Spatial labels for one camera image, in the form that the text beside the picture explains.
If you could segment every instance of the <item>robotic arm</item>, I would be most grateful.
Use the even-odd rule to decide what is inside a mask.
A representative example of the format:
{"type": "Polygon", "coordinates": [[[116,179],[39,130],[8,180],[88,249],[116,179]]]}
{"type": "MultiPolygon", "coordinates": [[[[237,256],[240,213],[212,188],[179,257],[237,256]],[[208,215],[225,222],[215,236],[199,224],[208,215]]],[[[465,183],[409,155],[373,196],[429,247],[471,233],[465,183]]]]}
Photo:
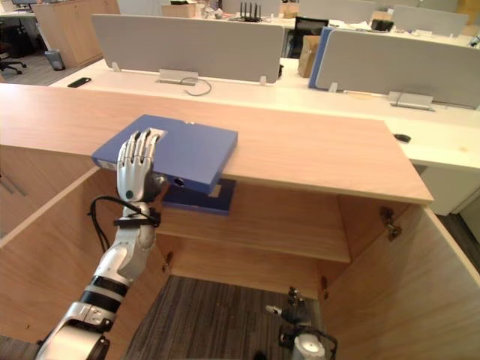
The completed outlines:
{"type": "Polygon", "coordinates": [[[110,342],[104,337],[115,322],[116,312],[131,284],[140,276],[155,243],[160,216],[148,203],[166,182],[155,178],[153,157],[158,130],[134,133],[118,153],[117,189],[125,204],[115,241],[102,256],[93,278],[79,301],[42,343],[37,360],[103,360],[110,342]]]}

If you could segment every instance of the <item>wooden countertop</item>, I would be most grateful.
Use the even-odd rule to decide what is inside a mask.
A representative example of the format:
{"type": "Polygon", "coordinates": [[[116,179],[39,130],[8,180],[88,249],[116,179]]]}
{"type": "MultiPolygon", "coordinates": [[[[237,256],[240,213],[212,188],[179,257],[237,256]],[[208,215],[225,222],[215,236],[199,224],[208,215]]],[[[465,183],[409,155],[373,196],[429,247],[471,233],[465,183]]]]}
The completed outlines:
{"type": "Polygon", "coordinates": [[[382,121],[0,84],[0,144],[90,155],[142,114],[238,131],[223,174],[409,203],[432,198],[382,121]]]}

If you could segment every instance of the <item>metal bracket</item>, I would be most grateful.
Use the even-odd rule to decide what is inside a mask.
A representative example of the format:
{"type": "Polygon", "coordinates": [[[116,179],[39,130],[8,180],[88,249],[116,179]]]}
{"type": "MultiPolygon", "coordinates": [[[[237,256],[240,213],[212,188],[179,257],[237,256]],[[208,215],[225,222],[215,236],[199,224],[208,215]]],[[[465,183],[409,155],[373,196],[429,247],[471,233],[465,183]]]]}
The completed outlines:
{"type": "Polygon", "coordinates": [[[116,61],[112,61],[112,69],[116,73],[119,73],[122,71],[122,69],[119,67],[119,64],[116,61]]]}
{"type": "Polygon", "coordinates": [[[329,291],[327,290],[327,286],[329,284],[329,281],[325,276],[322,276],[320,278],[320,289],[322,290],[322,296],[323,300],[326,300],[329,298],[329,291]]]}
{"type": "Polygon", "coordinates": [[[173,260],[173,252],[170,251],[167,255],[166,255],[166,259],[165,259],[165,263],[163,264],[162,266],[162,272],[165,274],[167,272],[170,272],[170,264],[172,264],[172,260],[173,260]]]}
{"type": "Polygon", "coordinates": [[[328,88],[328,92],[337,92],[338,90],[338,82],[332,82],[330,87],[328,88]]]}
{"type": "Polygon", "coordinates": [[[383,206],[380,208],[380,217],[383,225],[388,229],[388,240],[392,241],[402,233],[402,228],[393,224],[394,212],[391,208],[383,206]]]}
{"type": "Polygon", "coordinates": [[[410,94],[403,91],[390,91],[388,93],[388,101],[393,107],[435,111],[431,106],[433,100],[433,96],[410,94]]]}
{"type": "Polygon", "coordinates": [[[198,82],[198,73],[193,71],[160,69],[158,73],[156,83],[195,86],[198,82]]]}

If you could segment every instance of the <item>wooden cabinet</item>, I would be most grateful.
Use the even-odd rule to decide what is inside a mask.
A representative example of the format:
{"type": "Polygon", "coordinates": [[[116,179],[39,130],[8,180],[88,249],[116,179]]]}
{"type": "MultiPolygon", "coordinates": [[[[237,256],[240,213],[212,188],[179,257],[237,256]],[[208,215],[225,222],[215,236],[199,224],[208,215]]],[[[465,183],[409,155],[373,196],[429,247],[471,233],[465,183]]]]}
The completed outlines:
{"type": "MultiPolygon", "coordinates": [[[[0,108],[12,120],[2,141],[34,151],[89,155],[143,113],[239,132],[224,170],[238,181],[229,216],[162,209],[148,267],[107,335],[111,359],[169,275],[282,293],[296,286],[320,300],[339,359],[474,359],[480,352],[480,276],[428,208],[430,194],[383,123],[2,86],[11,85],[0,86],[0,108]],[[24,118],[3,106],[13,93],[38,113],[24,118]],[[44,130],[54,125],[54,133],[44,130]]],[[[94,197],[115,195],[115,185],[114,172],[90,169],[2,239],[0,333],[42,338],[77,299],[101,256],[86,212],[94,197]],[[19,270],[13,276],[11,269],[19,270]]],[[[160,200],[154,206],[161,209],[160,200]]],[[[112,239],[107,224],[120,209],[110,204],[100,213],[112,239]]]]}
{"type": "Polygon", "coordinates": [[[0,147],[1,236],[92,167],[90,159],[74,154],[0,147]]]}
{"type": "Polygon", "coordinates": [[[72,0],[33,6],[35,16],[51,49],[60,50],[67,68],[101,59],[92,25],[92,14],[119,14],[116,0],[72,0]]]}

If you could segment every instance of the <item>blue book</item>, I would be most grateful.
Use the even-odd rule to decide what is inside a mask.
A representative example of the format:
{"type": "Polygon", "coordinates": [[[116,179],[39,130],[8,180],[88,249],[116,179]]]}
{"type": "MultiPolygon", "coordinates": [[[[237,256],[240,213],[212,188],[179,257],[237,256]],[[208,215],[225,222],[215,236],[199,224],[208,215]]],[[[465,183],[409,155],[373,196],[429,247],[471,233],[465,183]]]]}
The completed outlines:
{"type": "Polygon", "coordinates": [[[166,131],[155,149],[154,172],[166,176],[171,185],[205,194],[214,190],[238,139],[236,131],[142,115],[94,152],[93,161],[116,170],[122,143],[135,131],[148,128],[166,131]]]}
{"type": "Polygon", "coordinates": [[[170,186],[162,199],[162,204],[178,209],[228,215],[235,186],[236,181],[227,178],[221,178],[214,191],[209,194],[170,186]]]}

